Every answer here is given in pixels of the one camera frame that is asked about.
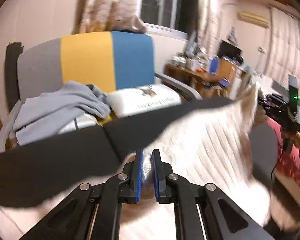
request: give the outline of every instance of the yellow fabric panel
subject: yellow fabric panel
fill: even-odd
[[[111,113],[107,115],[105,119],[97,117],[98,125],[100,126],[104,126],[107,122],[111,122],[112,120],[115,119],[117,119],[117,116],[115,115],[114,111],[111,111]]]
[[[115,91],[114,57],[110,32],[95,32],[61,38],[63,83],[70,80],[94,84],[103,92]]]

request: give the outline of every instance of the cardboard box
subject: cardboard box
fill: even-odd
[[[226,60],[220,60],[220,66],[217,71],[219,77],[227,79],[231,84],[234,81],[237,66]]]
[[[220,89],[218,92],[218,89],[203,88],[200,91],[200,95],[202,96],[202,98],[223,97],[224,90]]]

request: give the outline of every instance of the pillow logo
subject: pillow logo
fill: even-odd
[[[150,96],[151,98],[153,98],[154,96],[156,96],[157,94],[152,90],[151,86],[148,86],[148,88],[146,89],[141,89],[139,88],[142,92],[143,92],[143,96]]]

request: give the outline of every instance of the cushion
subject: cushion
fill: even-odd
[[[153,142],[173,121],[196,109],[212,109],[228,105],[228,98],[204,98],[178,106],[127,116],[103,125],[119,158],[142,149]]]
[[[106,93],[154,83],[152,38],[125,32],[70,35],[38,44],[18,58],[22,103],[70,80]]]
[[[0,154],[0,205],[38,205],[81,179],[111,174],[119,165],[99,125],[16,147]]]
[[[163,84],[117,90],[108,100],[118,118],[181,104],[178,93]]]

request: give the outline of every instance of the red blanket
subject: red blanket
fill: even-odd
[[[293,178],[293,180],[300,187],[300,158],[299,149],[295,146],[292,147],[290,154],[282,152],[282,138],[280,133],[280,125],[273,119],[268,118],[268,125],[271,126],[278,139],[278,159],[279,163],[277,165],[277,170],[285,175],[286,177]]]

